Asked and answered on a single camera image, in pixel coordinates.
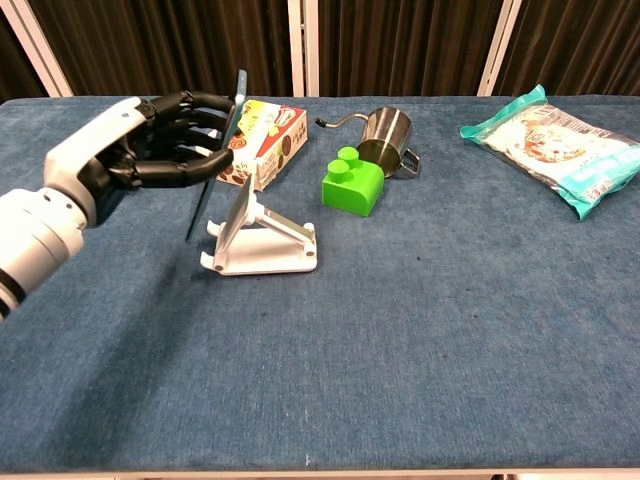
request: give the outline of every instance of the phone stand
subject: phone stand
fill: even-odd
[[[243,226],[257,223],[263,228]],[[207,232],[217,237],[214,255],[202,252],[200,264],[220,275],[309,272],[318,264],[312,223],[300,226],[261,205],[249,175],[233,203],[227,221],[209,221]]]

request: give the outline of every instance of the robotic hand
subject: robotic hand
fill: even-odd
[[[80,251],[84,229],[103,224],[129,190],[203,183],[189,239],[211,195],[210,181],[233,161],[227,145],[245,90],[241,70],[235,99],[183,91],[123,100],[49,151],[44,188],[1,196],[0,320]]]

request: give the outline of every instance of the green block stud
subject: green block stud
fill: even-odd
[[[368,217],[384,185],[384,172],[358,158],[353,147],[341,148],[322,180],[322,204]]]

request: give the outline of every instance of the metal pouring kettle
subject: metal pouring kettle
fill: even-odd
[[[382,168],[385,178],[398,170],[410,178],[420,173],[420,158],[407,145],[411,120],[404,112],[393,107],[381,107],[369,115],[352,113],[338,123],[327,123],[320,118],[316,118],[315,122],[323,128],[338,128],[352,118],[361,118],[366,122],[358,145],[361,160],[377,164]]]

